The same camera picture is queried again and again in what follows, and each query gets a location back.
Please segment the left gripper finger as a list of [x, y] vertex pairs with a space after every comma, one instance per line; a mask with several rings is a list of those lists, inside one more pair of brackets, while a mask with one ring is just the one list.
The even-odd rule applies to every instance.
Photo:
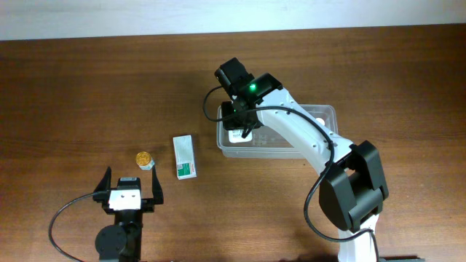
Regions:
[[151, 190], [153, 197], [151, 198], [151, 205], [163, 205], [164, 204], [164, 194], [157, 177], [156, 167], [153, 166], [151, 169]]
[[111, 168], [107, 167], [104, 176], [95, 187], [94, 192], [107, 192], [111, 189]]

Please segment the white lotion bottle clear cap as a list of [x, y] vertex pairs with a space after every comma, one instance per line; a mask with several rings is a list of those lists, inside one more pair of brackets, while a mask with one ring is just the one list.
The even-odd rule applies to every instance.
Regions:
[[228, 139], [230, 143], [248, 143], [253, 139], [253, 135], [250, 132], [245, 138], [242, 136], [243, 130], [229, 130]]

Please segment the dark bottle white cap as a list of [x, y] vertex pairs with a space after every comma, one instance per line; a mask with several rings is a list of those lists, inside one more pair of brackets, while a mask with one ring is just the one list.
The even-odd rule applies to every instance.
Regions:
[[317, 120], [319, 123], [321, 123], [323, 126], [325, 126], [325, 120], [324, 120], [324, 119], [318, 117], [318, 118], [316, 118], [316, 120]]

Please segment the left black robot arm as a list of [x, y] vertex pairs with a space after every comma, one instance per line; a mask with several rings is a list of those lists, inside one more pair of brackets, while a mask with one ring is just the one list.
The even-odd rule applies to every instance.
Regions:
[[143, 214], [154, 212], [164, 203], [163, 190], [155, 167], [151, 168], [151, 198], [143, 198], [140, 178], [120, 178], [111, 187], [111, 168], [96, 186], [92, 200], [114, 216], [114, 223], [101, 229], [95, 238], [100, 261], [135, 262], [141, 260]]

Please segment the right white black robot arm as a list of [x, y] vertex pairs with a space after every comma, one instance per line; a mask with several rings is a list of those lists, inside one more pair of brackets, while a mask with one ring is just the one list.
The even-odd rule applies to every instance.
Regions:
[[229, 96], [225, 128], [268, 127], [287, 140], [319, 175], [304, 202], [304, 219], [319, 237], [339, 244], [339, 261], [379, 261], [375, 225], [389, 190], [376, 147], [359, 145], [319, 123], [271, 74], [255, 77], [237, 59], [214, 73]]

